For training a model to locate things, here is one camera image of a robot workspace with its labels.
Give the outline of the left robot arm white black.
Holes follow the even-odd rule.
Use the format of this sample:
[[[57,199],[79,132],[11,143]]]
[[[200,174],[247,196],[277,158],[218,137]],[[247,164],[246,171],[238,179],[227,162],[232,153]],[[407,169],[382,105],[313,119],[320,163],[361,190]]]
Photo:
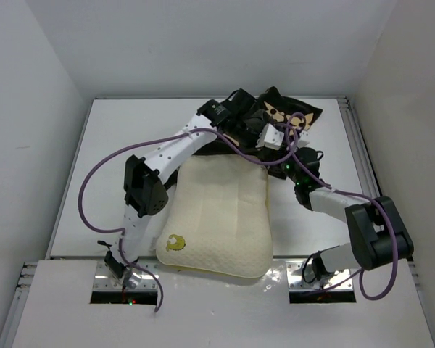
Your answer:
[[[263,139],[273,128],[268,111],[245,91],[211,99],[178,131],[125,164],[127,208],[136,213],[105,257],[122,277],[140,255],[154,215],[169,207],[155,243],[166,265],[259,278],[272,259],[268,174]]]

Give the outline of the black pillowcase with beige flowers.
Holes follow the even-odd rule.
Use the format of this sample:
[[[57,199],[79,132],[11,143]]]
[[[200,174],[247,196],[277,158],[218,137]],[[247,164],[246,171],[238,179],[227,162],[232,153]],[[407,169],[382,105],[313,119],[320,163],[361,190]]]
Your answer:
[[[270,87],[259,96],[254,96],[257,103],[270,115],[272,125],[284,133],[283,143],[279,150],[267,148],[244,148],[230,136],[220,133],[216,140],[196,152],[197,156],[235,154],[240,155],[252,164],[266,167],[279,165],[290,157],[296,161],[295,151],[302,148],[302,133],[308,131],[321,116],[323,110],[292,97],[284,96],[276,87]],[[315,180],[301,163],[302,168]]]

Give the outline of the cream pillow with yellow edge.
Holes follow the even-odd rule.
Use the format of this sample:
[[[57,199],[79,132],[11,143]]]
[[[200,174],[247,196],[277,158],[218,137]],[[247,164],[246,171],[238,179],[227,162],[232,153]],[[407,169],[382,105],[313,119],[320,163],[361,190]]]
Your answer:
[[[239,278],[266,274],[273,258],[267,170],[238,155],[187,159],[156,256],[164,265]]]

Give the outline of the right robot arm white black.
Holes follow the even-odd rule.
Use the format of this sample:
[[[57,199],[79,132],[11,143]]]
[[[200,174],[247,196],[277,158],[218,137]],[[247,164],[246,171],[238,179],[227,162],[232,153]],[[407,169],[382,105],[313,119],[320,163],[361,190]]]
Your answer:
[[[321,151],[304,147],[270,167],[271,174],[294,183],[300,205],[347,225],[349,242],[311,254],[303,268],[309,268],[312,277],[302,271],[302,281],[321,282],[337,270],[359,268],[365,272],[388,264],[395,275],[398,261],[412,257],[414,244],[393,200],[331,188],[320,179],[322,158]]]

